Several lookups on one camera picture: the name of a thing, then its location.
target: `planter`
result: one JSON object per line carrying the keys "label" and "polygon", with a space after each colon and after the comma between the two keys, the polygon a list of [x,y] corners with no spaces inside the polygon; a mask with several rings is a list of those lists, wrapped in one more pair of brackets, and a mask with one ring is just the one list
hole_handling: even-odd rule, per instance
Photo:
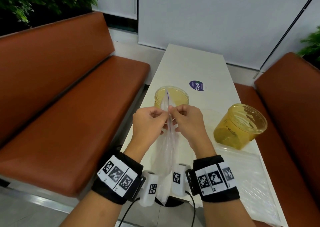
{"label": "planter", "polygon": [[19,22],[11,12],[0,10],[0,36],[92,12],[91,8],[88,7],[70,8],[67,5],[60,7],[61,14],[56,14],[46,6],[32,5],[32,8],[34,12],[29,12],[28,24]]}
{"label": "planter", "polygon": [[318,51],[315,54],[312,55],[304,55],[302,58],[306,60],[307,62],[311,63],[314,65],[314,67],[320,69],[320,62],[316,61],[316,59],[320,56],[320,51]]}

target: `wristband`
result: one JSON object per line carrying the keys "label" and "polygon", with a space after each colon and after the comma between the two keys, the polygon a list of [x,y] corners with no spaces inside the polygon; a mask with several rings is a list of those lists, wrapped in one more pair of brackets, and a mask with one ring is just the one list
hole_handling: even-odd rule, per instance
{"label": "wristband", "polygon": [[226,202],[239,199],[234,176],[220,155],[194,160],[193,170],[186,171],[193,196],[204,202]]}
{"label": "wristband", "polygon": [[133,201],[142,187],[145,177],[143,166],[123,153],[112,155],[98,171],[92,190],[102,197],[123,205]]}

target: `person's left hand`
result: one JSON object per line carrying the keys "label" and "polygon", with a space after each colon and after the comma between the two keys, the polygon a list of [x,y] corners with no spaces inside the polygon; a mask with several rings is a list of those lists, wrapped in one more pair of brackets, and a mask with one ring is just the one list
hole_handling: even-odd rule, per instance
{"label": "person's left hand", "polygon": [[157,107],[140,108],[133,115],[133,134],[125,154],[140,162],[151,144],[162,134],[169,114]]}

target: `brown leather seat cushion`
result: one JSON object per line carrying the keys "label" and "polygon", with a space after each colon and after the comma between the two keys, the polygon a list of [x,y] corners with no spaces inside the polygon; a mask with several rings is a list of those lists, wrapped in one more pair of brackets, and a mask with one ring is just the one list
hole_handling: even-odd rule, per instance
{"label": "brown leather seat cushion", "polygon": [[149,70],[112,56],[0,150],[0,175],[77,196]]}
{"label": "brown leather seat cushion", "polygon": [[320,71],[287,53],[255,84],[320,205]]}
{"label": "brown leather seat cushion", "polygon": [[267,130],[256,138],[289,227],[319,226],[320,211],[253,87],[235,84],[242,103],[260,111]]}
{"label": "brown leather seat cushion", "polygon": [[113,51],[102,13],[0,38],[0,144]]}

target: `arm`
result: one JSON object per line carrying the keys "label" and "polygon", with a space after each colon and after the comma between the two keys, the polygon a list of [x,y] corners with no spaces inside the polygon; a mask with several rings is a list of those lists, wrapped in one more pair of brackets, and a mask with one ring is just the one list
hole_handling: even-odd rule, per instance
{"label": "arm", "polygon": [[[156,107],[138,109],[133,115],[133,134],[124,154],[140,163],[163,132],[168,113]],[[60,227],[114,227],[122,205],[90,191],[63,221]]]}
{"label": "arm", "polygon": [[[178,124],[176,131],[188,140],[197,159],[217,155],[207,135],[201,111],[189,105],[169,107],[169,112],[175,118],[174,124]],[[255,227],[240,199],[209,203],[203,202],[206,226],[232,226],[232,227]]]}

